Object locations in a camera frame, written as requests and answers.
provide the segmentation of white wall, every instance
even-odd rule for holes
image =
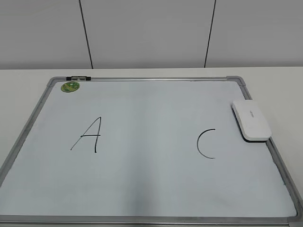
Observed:
[[[303,1],[217,0],[206,66],[303,66]]]
[[[89,69],[78,0],[1,0],[0,69]]]
[[[303,66],[302,0],[81,0],[94,68]],[[0,69],[89,69],[79,0],[0,0]]]
[[[82,0],[94,68],[203,67],[214,0]]]

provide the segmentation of whiteboard eraser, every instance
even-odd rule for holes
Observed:
[[[255,101],[233,101],[232,109],[245,139],[266,141],[271,137],[269,124]]]

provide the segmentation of round magnet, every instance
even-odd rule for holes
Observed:
[[[61,86],[61,91],[63,92],[74,92],[80,88],[80,84],[75,81],[67,82]]]

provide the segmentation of whiteboard surface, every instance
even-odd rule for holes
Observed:
[[[243,140],[235,82],[56,83],[0,187],[2,215],[288,217],[265,143]],[[95,137],[83,137],[102,117]],[[215,159],[198,153],[200,150]],[[98,124],[88,131],[96,134]]]

